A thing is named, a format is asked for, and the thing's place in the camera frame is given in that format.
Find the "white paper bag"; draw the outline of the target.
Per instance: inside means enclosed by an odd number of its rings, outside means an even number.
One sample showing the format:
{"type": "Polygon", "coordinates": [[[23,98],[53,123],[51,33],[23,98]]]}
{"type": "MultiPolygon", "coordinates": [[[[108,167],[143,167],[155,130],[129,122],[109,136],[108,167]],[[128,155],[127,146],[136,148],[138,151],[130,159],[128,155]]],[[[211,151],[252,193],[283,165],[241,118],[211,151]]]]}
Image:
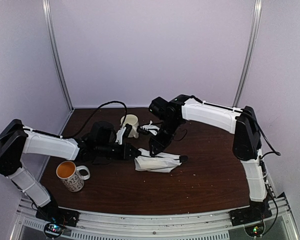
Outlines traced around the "white paper bag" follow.
{"type": "Polygon", "coordinates": [[[134,159],[135,170],[138,172],[170,173],[180,166],[180,155],[161,152],[156,156],[150,156],[146,149],[139,148],[141,155],[134,159]]]}

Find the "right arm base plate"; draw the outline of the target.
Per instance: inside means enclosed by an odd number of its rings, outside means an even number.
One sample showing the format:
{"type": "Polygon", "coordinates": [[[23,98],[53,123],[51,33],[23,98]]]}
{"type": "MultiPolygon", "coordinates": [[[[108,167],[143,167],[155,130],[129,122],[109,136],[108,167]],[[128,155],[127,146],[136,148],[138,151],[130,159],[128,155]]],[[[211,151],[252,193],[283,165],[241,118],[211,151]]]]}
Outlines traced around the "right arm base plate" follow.
{"type": "Polygon", "coordinates": [[[232,226],[239,226],[270,218],[272,216],[272,212],[269,208],[261,210],[257,207],[248,206],[231,210],[229,212],[229,216],[232,226]]]}

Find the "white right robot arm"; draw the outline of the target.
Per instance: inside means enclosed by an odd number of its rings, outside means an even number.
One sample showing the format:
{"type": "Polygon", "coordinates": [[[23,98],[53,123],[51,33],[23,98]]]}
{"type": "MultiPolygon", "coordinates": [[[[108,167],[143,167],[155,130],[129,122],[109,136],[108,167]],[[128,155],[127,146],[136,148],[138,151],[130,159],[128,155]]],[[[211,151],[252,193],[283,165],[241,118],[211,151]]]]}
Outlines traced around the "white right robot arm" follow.
{"type": "Polygon", "coordinates": [[[267,170],[262,153],[262,131],[254,109],[226,107],[202,101],[193,95],[181,94],[171,101],[162,97],[152,100],[148,110],[162,121],[157,133],[149,140],[152,157],[162,153],[172,142],[176,130],[186,121],[207,124],[233,135],[232,152],[240,160],[246,175],[250,206],[249,220],[258,220],[267,209],[267,170]]]}

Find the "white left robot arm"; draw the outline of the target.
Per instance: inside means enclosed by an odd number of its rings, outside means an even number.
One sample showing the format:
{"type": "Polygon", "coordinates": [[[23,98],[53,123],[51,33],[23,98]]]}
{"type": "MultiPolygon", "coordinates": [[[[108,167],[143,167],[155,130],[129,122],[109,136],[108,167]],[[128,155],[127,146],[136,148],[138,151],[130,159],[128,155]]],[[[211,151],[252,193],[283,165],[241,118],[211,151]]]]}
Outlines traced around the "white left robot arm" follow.
{"type": "Polygon", "coordinates": [[[133,160],[141,151],[130,143],[111,141],[112,130],[100,129],[81,138],[69,138],[35,130],[12,120],[0,134],[0,174],[27,195],[51,222],[62,218],[52,194],[41,185],[21,161],[23,154],[38,154],[69,161],[92,161],[97,157],[133,160]]]}

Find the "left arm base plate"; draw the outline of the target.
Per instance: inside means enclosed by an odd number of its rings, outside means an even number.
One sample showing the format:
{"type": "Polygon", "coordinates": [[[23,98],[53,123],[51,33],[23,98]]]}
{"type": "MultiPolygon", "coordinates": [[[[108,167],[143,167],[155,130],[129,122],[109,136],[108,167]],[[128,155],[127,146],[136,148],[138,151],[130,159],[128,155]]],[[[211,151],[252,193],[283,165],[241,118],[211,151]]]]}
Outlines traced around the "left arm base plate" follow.
{"type": "Polygon", "coordinates": [[[47,222],[56,223],[62,226],[76,227],[80,213],[75,210],[69,210],[59,207],[39,207],[35,217],[47,222]]]}

